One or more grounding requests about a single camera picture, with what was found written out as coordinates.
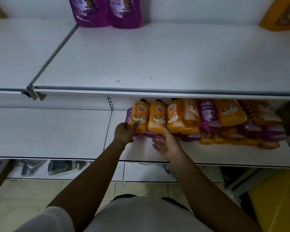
person's right arm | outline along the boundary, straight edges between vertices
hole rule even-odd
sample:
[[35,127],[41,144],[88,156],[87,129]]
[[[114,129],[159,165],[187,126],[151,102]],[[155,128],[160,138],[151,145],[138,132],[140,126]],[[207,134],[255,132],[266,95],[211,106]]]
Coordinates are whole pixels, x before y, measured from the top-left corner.
[[202,173],[165,126],[164,132],[165,137],[153,139],[153,147],[171,163],[194,215],[214,232],[262,232],[236,203]]

white sleeve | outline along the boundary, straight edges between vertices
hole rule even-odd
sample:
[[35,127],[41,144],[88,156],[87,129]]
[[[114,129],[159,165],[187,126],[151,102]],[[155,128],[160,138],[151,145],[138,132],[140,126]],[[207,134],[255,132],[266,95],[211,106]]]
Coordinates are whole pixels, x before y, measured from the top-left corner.
[[75,232],[68,213],[60,207],[48,207],[14,232]]

shirt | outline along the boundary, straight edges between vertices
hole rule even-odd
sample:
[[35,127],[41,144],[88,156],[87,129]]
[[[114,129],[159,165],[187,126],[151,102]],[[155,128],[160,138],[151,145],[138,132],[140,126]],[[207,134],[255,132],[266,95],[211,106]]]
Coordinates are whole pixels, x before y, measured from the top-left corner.
[[[15,232],[32,231],[74,232],[74,227],[64,209],[48,207]],[[94,216],[93,221],[84,231],[213,232],[186,209],[163,199],[140,196],[120,198],[110,202]]]

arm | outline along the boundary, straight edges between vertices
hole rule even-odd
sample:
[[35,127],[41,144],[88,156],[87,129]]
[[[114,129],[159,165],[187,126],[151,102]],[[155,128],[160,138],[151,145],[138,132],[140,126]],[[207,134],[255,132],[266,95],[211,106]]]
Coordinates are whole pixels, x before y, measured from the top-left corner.
[[153,147],[171,163],[194,215],[214,232],[262,230],[223,191],[212,183],[183,151],[167,127],[165,138],[153,139]]
[[112,180],[121,153],[126,144],[133,142],[133,133],[138,123],[127,129],[127,123],[116,127],[114,140],[102,154],[47,207],[63,208],[71,217],[75,231],[83,231],[93,220]]

tile floor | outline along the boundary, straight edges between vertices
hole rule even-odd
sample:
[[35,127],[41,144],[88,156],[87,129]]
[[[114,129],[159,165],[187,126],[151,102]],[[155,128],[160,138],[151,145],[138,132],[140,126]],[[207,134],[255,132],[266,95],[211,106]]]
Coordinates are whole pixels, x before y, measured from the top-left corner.
[[[5,180],[0,187],[0,232],[11,232],[38,215],[71,181]],[[122,194],[172,197],[190,209],[184,192],[177,183],[111,182],[99,207],[101,210],[114,197]]]

